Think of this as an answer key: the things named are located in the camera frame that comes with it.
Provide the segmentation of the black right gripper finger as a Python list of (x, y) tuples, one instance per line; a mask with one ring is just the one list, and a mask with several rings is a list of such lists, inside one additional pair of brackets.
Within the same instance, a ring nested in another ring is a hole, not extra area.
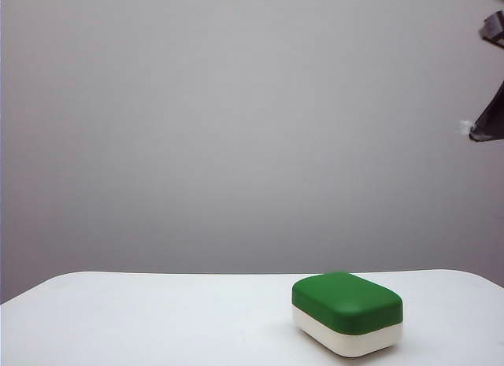
[(462, 121), (461, 133), (473, 142), (503, 140), (503, 84), (474, 121)]
[(480, 37), (493, 45), (503, 47), (503, 26), (503, 11), (492, 13), (484, 20), (484, 24), (479, 30)]

